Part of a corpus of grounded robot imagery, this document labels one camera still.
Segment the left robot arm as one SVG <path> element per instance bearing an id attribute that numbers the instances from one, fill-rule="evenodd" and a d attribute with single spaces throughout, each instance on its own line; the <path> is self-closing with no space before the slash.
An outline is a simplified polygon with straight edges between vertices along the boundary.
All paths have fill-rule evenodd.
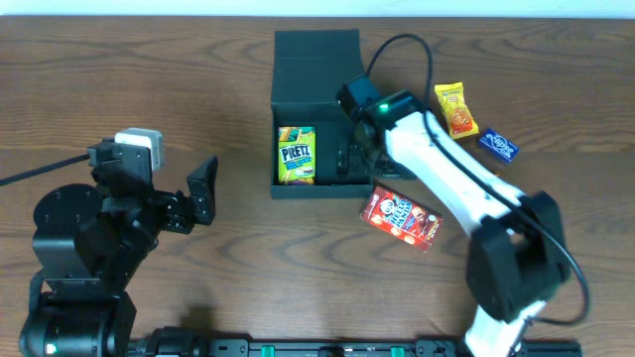
<path id="1" fill-rule="evenodd" d="M 87 150 L 93 184 L 73 183 L 34 210 L 25 356 L 124 356 L 136 307 L 126 287 L 163 231 L 189 234 L 215 216 L 217 157 L 187 177 L 188 193 L 155 189 L 154 150 L 104 139 Z"/>

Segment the red Hello Panda box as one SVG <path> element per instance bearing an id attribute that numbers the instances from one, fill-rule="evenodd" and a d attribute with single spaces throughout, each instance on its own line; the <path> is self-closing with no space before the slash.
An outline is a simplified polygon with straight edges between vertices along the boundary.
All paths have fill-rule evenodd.
<path id="1" fill-rule="evenodd" d="M 443 223 L 439 213 L 381 185 L 374 187 L 360 218 L 423 251 L 433 245 Z"/>

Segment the black container box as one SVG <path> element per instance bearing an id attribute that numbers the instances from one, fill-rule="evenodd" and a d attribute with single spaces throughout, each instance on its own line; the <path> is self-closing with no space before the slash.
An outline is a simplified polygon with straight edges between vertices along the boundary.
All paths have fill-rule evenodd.
<path id="1" fill-rule="evenodd" d="M 353 126 L 337 103 L 337 91 L 364 73 L 357 30 L 278 31 L 272 79 L 272 173 L 274 199 L 357 198 L 373 189 L 372 175 L 352 138 Z M 316 183 L 279 183 L 278 129 L 317 130 Z"/>

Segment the green Pretz snack box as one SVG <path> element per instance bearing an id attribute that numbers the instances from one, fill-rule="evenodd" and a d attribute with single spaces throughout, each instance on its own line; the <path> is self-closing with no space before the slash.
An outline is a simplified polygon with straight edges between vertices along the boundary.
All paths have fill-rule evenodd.
<path id="1" fill-rule="evenodd" d="M 315 127 L 278 128 L 278 180 L 285 185 L 316 183 L 317 133 Z"/>

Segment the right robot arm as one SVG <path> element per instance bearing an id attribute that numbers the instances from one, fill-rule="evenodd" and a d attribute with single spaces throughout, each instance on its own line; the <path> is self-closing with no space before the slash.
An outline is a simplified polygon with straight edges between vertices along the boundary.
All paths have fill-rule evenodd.
<path id="1" fill-rule="evenodd" d="M 463 337 L 473 356 L 512 356 L 528 327 L 571 276 L 560 210 L 545 192 L 525 194 L 449 137 L 410 92 L 343 86 L 336 100 L 372 158 L 404 166 L 469 237 L 466 281 L 477 302 Z"/>

